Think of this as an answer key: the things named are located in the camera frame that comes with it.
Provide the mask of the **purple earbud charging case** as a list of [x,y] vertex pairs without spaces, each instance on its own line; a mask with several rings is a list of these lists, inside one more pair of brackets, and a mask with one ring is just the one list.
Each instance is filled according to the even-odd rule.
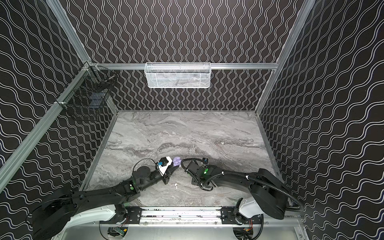
[[175,158],[173,158],[173,165],[174,166],[180,166],[180,164],[181,164],[181,158],[180,157],[175,157]]

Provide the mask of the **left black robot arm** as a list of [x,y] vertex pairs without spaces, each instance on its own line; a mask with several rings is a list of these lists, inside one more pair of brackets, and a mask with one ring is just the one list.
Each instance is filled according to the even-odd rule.
[[32,212],[33,239],[52,238],[61,232],[76,214],[107,205],[122,208],[123,204],[137,199],[142,191],[158,182],[168,184],[178,168],[179,166],[171,164],[165,173],[162,173],[159,166],[154,171],[147,166],[141,166],[132,172],[129,179],[105,189],[74,191],[70,188],[60,188],[45,198]]

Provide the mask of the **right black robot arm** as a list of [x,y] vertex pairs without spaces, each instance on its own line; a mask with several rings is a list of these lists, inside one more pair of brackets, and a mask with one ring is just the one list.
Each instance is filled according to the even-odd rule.
[[282,220],[286,211],[301,210],[288,187],[266,169],[251,173],[230,171],[209,165],[207,159],[184,159],[181,167],[201,190],[226,187],[249,194],[248,198],[239,199],[235,207],[235,216],[240,220],[261,214]]

